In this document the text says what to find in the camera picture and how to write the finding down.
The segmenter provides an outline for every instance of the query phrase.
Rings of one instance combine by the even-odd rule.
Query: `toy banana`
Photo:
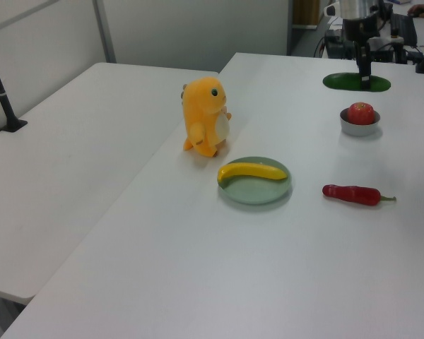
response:
[[[218,170],[217,180],[221,182],[237,175],[247,175],[272,180],[281,180],[288,177],[283,170],[277,167],[255,164],[253,162],[233,162],[222,166]]]

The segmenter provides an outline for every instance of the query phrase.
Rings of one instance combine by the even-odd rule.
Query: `plate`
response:
[[[285,195],[290,188],[291,175],[286,166],[268,157],[241,157],[229,162],[252,162],[269,165],[283,170],[288,177],[282,180],[271,180],[259,177],[237,176],[218,182],[221,191],[234,201],[258,205],[275,201]]]

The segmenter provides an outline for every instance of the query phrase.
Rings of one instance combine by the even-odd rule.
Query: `white wall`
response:
[[[0,76],[18,117],[102,61],[92,0],[59,0],[0,30]],[[1,106],[0,117],[3,126]]]
[[[235,52],[287,52],[291,0],[101,1],[118,63],[221,71]]]

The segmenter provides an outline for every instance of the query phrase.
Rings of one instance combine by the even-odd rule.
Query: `yellow plush toy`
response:
[[[187,131],[184,150],[193,147],[201,155],[215,156],[216,146],[228,137],[231,119],[223,86],[217,78],[201,78],[185,85],[181,97]]]

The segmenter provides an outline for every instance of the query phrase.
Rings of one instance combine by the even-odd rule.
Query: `small bowl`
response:
[[[350,136],[369,136],[377,131],[377,125],[380,121],[380,114],[375,113],[375,121],[371,125],[355,125],[351,124],[347,120],[347,111],[346,108],[341,112],[341,128],[342,132],[350,135]]]

